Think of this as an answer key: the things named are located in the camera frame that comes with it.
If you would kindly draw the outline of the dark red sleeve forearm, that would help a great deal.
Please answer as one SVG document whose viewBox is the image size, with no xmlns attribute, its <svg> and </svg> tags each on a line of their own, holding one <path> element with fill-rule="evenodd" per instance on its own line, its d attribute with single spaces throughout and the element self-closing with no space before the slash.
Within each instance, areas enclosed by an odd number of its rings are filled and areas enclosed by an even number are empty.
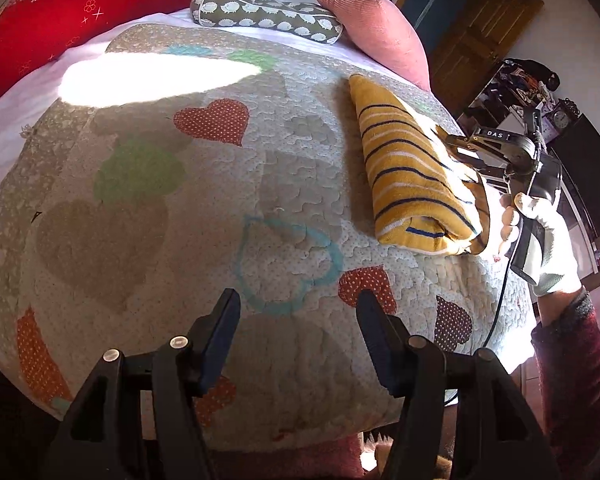
<svg viewBox="0 0 600 480">
<path fill-rule="evenodd" d="M 556 320 L 539 322 L 538 363 L 548 443 L 564 479 L 585 479 L 600 456 L 600 328 L 586 290 Z"/>
</svg>

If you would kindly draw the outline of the white gloved right hand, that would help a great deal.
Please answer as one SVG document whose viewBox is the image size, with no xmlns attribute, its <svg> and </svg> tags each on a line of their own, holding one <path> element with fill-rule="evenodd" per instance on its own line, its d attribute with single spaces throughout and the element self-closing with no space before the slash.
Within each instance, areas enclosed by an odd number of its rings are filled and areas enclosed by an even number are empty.
<svg viewBox="0 0 600 480">
<path fill-rule="evenodd" d="M 552 203 L 546 198 L 518 193 L 515 196 L 504 194 L 501 205 L 504 212 L 498 255 L 504 255 L 506 249 L 518 240 L 524 219 L 538 222 L 544 230 L 544 242 L 539 281 L 532 286 L 533 293 L 538 298 L 543 298 L 556 292 L 578 292 L 582 284 L 569 232 L 564 218 Z"/>
</svg>

